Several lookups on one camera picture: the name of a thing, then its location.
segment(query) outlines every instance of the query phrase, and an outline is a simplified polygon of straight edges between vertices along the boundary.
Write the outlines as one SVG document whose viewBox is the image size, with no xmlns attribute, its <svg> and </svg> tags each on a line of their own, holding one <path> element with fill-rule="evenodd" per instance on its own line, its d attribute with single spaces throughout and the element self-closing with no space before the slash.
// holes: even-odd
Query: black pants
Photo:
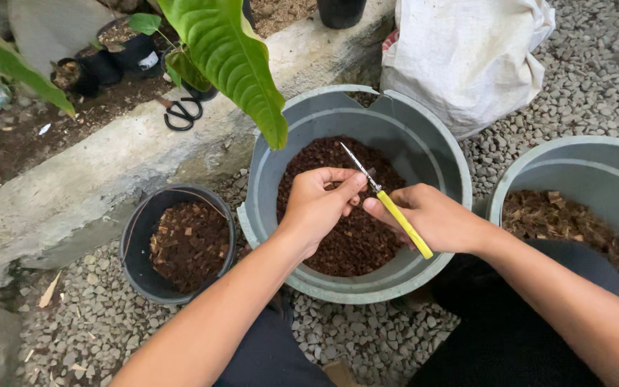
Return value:
<svg viewBox="0 0 619 387">
<path fill-rule="evenodd" d="M 528 242 L 566 268 L 619 295 L 619 275 L 576 242 Z M 451 333 L 409 385 L 601 386 L 565 341 L 486 262 L 456 255 L 432 281 L 433 294 L 459 315 Z M 215 386 L 333 386 L 307 361 L 288 323 L 265 309 Z"/>
</svg>

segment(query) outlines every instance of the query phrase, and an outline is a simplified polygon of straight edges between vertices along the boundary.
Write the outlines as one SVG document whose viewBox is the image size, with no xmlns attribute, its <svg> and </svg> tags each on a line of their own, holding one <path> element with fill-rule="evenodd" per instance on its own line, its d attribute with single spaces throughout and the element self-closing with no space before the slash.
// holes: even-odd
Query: yellow scissors handle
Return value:
<svg viewBox="0 0 619 387">
<path fill-rule="evenodd" d="M 400 223 L 400 226 L 403 228 L 403 230 L 405 230 L 410 239 L 415 242 L 415 246 L 417 246 L 418 250 L 420 251 L 420 253 L 422 253 L 424 258 L 429 259 L 433 257 L 434 253 L 431 252 L 429 246 L 426 245 L 422 237 L 420 237 L 415 228 L 412 227 L 412 224 L 407 221 L 405 215 L 400 212 L 400 210 L 391 200 L 391 198 L 386 195 L 386 191 L 379 191 L 376 194 L 376 197 L 379 198 L 382 203 L 384 203 L 386 209 L 388 209 L 391 215 L 393 215 L 393 217 L 398 221 L 398 223 Z"/>
</svg>

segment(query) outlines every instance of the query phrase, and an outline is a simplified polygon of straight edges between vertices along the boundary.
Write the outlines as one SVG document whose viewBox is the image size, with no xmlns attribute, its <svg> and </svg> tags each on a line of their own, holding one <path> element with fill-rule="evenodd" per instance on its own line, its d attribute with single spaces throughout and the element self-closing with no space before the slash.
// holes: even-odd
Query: leaf midrib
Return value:
<svg viewBox="0 0 619 387">
<path fill-rule="evenodd" d="M 244 17 L 242 11 L 240 12 L 240 15 L 241 15 L 241 18 Z M 231 26 L 231 30 L 235 34 L 235 37 L 238 40 L 238 43 L 243 48 L 243 52 L 245 53 L 245 57 L 247 58 L 248 63 L 250 63 L 251 62 L 250 61 L 250 55 L 248 54 L 248 50 L 245 47 L 245 44 L 243 44 L 243 40 L 241 40 L 241 37 L 239 35 L 240 33 L 245 35 L 245 32 L 243 32 L 243 29 L 242 29 L 242 25 L 239 25 L 239 27 L 240 27 L 240 32 L 239 32 L 236 28 L 233 27 L 233 23 L 232 23 L 232 21 L 230 19 L 230 15 L 228 13 L 226 13 L 226 20 L 227 20 L 228 24 Z M 271 101 L 269 100 L 269 97 L 267 96 L 267 93 L 264 90 L 264 87 L 262 87 L 262 84 L 259 82 L 259 75 L 255 71 L 254 66 L 250 66 L 250 69 L 252 70 L 252 72 L 254 74 L 254 81 L 257 84 L 257 87 L 259 87 L 259 89 L 261 90 L 262 95 L 264 95 L 264 101 L 266 101 L 267 109 L 269 109 L 269 111 L 271 112 L 272 111 Z M 273 114 L 271 114 L 271 116 L 272 116 L 271 117 L 271 121 L 274 123 L 274 128 L 276 128 L 276 130 L 274 130 L 274 134 L 276 135 L 276 142 L 280 143 L 280 138 L 279 138 L 279 135 L 278 135 L 278 128 L 279 128 L 278 127 L 278 123 L 273 118 Z"/>
</svg>

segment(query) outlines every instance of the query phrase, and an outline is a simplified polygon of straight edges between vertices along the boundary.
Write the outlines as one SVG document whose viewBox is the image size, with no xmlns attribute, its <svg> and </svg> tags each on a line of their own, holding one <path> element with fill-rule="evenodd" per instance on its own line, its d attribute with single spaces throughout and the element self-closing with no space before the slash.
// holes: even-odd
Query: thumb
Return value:
<svg viewBox="0 0 619 387">
<path fill-rule="evenodd" d="M 386 209 L 386 206 L 384 206 L 379 199 L 366 198 L 365 202 L 362 204 L 362 207 L 369 215 L 374 216 L 374 218 L 381 220 L 383 223 L 386 223 L 391 227 L 395 227 L 397 230 L 401 229 L 398 221 L 393 217 L 393 215 L 391 215 L 389 210 Z"/>
<path fill-rule="evenodd" d="M 345 180 L 338 188 L 334 191 L 337 192 L 342 198 L 343 202 L 347 202 L 351 198 L 355 197 L 360 190 L 366 184 L 366 176 L 362 172 L 356 172 L 352 176 Z"/>
</svg>

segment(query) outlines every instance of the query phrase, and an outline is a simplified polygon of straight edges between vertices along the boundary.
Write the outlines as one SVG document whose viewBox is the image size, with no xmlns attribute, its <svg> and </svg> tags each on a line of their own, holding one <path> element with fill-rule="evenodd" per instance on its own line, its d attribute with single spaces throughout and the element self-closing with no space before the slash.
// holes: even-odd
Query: hand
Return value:
<svg viewBox="0 0 619 387">
<path fill-rule="evenodd" d="M 389 194 L 419 236 L 434 251 L 477 253 L 494 224 L 474 215 L 441 191 L 426 184 L 398 189 Z M 374 198 L 365 199 L 366 212 L 388 224 L 401 242 L 416 249 L 398 221 Z"/>
<path fill-rule="evenodd" d="M 341 181 L 338 188 L 324 190 Z M 307 259 L 340 216 L 348 216 L 352 207 L 360 204 L 358 193 L 364 190 L 366 176 L 354 169 L 325 167 L 300 173 L 293 180 L 285 215 L 274 234 L 293 234 L 294 240 L 303 244 L 302 259 Z"/>
</svg>

